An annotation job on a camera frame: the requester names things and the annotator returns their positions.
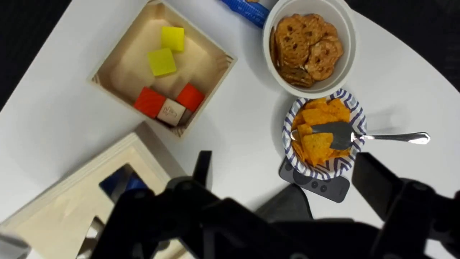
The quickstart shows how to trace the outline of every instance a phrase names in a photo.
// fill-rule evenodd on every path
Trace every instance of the blue and white paper bowl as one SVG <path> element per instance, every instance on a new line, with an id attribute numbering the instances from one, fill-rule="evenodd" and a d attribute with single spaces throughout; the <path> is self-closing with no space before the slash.
<path id="1" fill-rule="evenodd" d="M 366 115 L 359 104 L 359 102 L 350 93 L 343 89 L 339 89 L 334 94 L 327 96 L 327 100 L 339 98 L 345 106 L 350 109 L 350 124 L 353 129 L 359 134 L 366 134 Z M 283 145 L 286 157 L 291 162 L 292 166 L 301 174 L 310 176 L 319 180 L 328 180 L 338 177 L 346 171 L 350 170 L 355 163 L 356 154 L 361 151 L 364 145 L 364 140 L 355 140 L 351 145 L 350 155 L 348 157 L 333 158 L 326 161 L 323 165 L 316 165 L 316 167 L 303 163 L 295 155 L 291 143 L 291 127 L 295 115 L 305 103 L 311 99 L 299 98 L 297 99 L 284 119 L 283 126 Z"/>

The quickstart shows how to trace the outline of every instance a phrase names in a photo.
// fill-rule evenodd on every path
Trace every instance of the spoon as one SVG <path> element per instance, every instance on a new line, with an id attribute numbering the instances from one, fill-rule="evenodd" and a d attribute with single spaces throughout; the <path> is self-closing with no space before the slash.
<path id="1" fill-rule="evenodd" d="M 311 127 L 313 133 L 332 133 L 333 141 L 331 148 L 347 149 L 350 144 L 357 139 L 379 139 L 379 140 L 394 140 L 413 144 L 425 145 L 430 141 L 430 135 L 426 132 L 416 132 L 398 135 L 360 135 L 353 130 L 353 127 L 346 122 L 332 122 L 327 124 L 315 125 Z M 299 141 L 300 136 L 297 130 L 291 131 L 291 139 Z"/>

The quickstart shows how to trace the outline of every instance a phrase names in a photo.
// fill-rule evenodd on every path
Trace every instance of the spoon handle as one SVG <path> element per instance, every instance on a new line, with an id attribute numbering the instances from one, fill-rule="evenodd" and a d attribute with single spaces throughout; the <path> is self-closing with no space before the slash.
<path id="1" fill-rule="evenodd" d="M 398 134 L 398 135 L 362 135 L 360 139 L 379 139 L 379 140 L 395 140 L 409 142 L 413 144 L 425 145 L 430 142 L 430 135 L 426 132 Z"/>

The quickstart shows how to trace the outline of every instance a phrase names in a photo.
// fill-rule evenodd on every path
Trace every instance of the remote control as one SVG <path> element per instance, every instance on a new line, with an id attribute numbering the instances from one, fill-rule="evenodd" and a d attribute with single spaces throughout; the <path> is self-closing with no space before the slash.
<path id="1" fill-rule="evenodd" d="M 303 189 L 337 203 L 343 202 L 350 188 L 350 182 L 342 176 L 325 181 L 304 176 L 292 167 L 287 158 L 281 164 L 279 175 L 284 181 L 295 183 Z"/>

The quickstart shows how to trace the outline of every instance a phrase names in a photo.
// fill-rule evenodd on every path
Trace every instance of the table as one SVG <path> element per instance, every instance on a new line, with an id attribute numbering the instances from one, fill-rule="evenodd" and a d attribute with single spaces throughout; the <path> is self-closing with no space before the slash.
<path id="1" fill-rule="evenodd" d="M 0 113 L 0 220 L 141 122 L 85 79 L 145 2 L 74 0 L 64 13 Z M 238 61 L 184 141 L 158 135 L 188 173 L 200 150 L 212 150 L 212 191 L 255 209 L 287 185 L 277 171 L 282 122 L 295 97 L 266 69 L 260 29 L 219 1 L 170 2 Z M 369 132 L 432 136 L 428 146 L 368 141 L 364 150 L 398 176 L 453 197 L 460 189 L 453 165 L 460 155 L 460 95 L 397 38 L 358 13 L 355 20 L 360 53 L 345 89 L 361 102 Z M 307 197 L 315 218 L 382 225 L 354 187 L 340 204 Z M 427 253 L 452 258 L 433 241 Z"/>

